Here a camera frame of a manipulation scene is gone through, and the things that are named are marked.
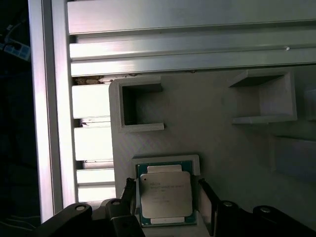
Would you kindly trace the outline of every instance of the screw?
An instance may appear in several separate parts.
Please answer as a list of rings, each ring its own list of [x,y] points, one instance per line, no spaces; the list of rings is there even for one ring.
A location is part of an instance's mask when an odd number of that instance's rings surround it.
[[[267,207],[261,207],[260,210],[261,210],[262,212],[264,212],[264,213],[270,213],[270,212],[271,212],[271,210],[268,209]]]
[[[77,211],[82,211],[82,210],[84,210],[85,209],[85,206],[77,206],[76,207],[76,210]]]
[[[232,204],[231,202],[229,202],[229,201],[225,201],[225,202],[224,202],[224,205],[225,205],[225,206],[228,206],[228,207],[233,206],[233,204]]]

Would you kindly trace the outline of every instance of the gray surface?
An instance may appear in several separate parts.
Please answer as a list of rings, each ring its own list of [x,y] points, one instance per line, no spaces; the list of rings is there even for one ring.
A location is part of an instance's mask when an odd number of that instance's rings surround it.
[[[110,87],[117,193],[131,175],[132,157],[196,153],[200,156],[201,176],[220,199],[233,200],[247,211],[271,205],[316,229],[316,187],[271,172],[268,140],[269,134],[315,137],[315,126],[303,119],[302,91],[315,83],[316,68],[294,70],[299,120],[259,127],[231,125],[231,118],[239,110],[238,94],[227,88],[227,79],[240,72],[161,76],[164,91],[155,98],[155,112],[162,116],[165,131],[118,133],[116,102],[111,100]]]
[[[30,34],[40,215],[44,222],[62,210],[57,131],[51,1],[30,0]]]
[[[190,179],[186,171],[141,175],[143,216],[149,219],[190,216],[193,212]]]
[[[306,182],[316,181],[316,142],[271,138],[273,170]]]
[[[316,19],[299,0],[96,0],[68,3],[70,34],[241,25]]]
[[[305,113],[306,119],[316,120],[316,89],[305,91]]]
[[[63,190],[63,206],[77,202],[77,178],[75,172],[74,117],[72,103],[72,79],[70,75],[69,35],[67,24],[67,0],[54,0],[52,4],[57,118],[59,135],[60,169]]]

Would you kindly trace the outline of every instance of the metal frame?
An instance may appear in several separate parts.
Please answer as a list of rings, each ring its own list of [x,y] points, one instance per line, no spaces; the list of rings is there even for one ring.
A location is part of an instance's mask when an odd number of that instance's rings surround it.
[[[68,3],[71,35],[315,20],[299,0],[95,0]]]
[[[52,1],[56,96],[63,206],[78,201],[75,172],[74,118],[70,75],[68,14],[66,0]]]
[[[51,2],[29,0],[40,215],[62,210]]]
[[[71,76],[316,63],[316,2],[241,2],[29,0],[42,221],[78,201]]]

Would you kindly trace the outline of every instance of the rectangular slot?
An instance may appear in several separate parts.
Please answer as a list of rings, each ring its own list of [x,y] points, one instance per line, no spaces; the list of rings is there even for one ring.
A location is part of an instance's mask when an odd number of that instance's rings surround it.
[[[294,78],[290,71],[246,70],[229,83],[236,95],[238,108],[233,124],[297,119]]]
[[[150,103],[161,96],[160,77],[120,79],[112,84],[118,94],[120,132],[164,130],[160,113]]]
[[[157,116],[151,116],[154,113],[154,106],[145,103],[145,100],[150,100],[151,96],[157,96],[155,93],[161,91],[160,84],[123,86],[124,124],[136,125],[159,122],[156,120]]]

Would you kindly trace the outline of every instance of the cable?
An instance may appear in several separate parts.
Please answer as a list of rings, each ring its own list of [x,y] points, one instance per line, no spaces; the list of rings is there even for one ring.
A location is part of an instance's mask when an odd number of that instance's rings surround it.
[[[14,220],[14,219],[10,219],[10,218],[6,218],[6,220],[8,220],[8,221],[15,221],[15,222],[19,222],[19,223],[24,223],[24,224],[27,224],[27,225],[31,226],[34,229],[36,228],[35,226],[33,226],[32,224],[30,224],[30,223],[28,223],[26,221],[19,221],[19,220]]]
[[[26,19],[23,19],[22,21],[20,21],[19,23],[17,23],[15,26],[13,26],[9,32],[6,34],[5,38],[4,38],[4,42],[8,43],[9,39],[10,39],[10,35],[12,34],[12,32],[18,28],[20,25],[22,25],[24,22],[26,22]]]
[[[40,218],[40,216],[27,216],[27,217],[22,217],[22,216],[14,216],[14,215],[11,215],[11,217],[18,218],[18,219]]]
[[[17,228],[17,229],[23,229],[23,230],[26,230],[26,231],[32,231],[31,229],[20,227],[20,226],[15,226],[15,225],[10,225],[10,224],[7,224],[7,223],[2,222],[2,221],[0,221],[0,223],[5,225],[5,226],[9,226],[9,227]]]

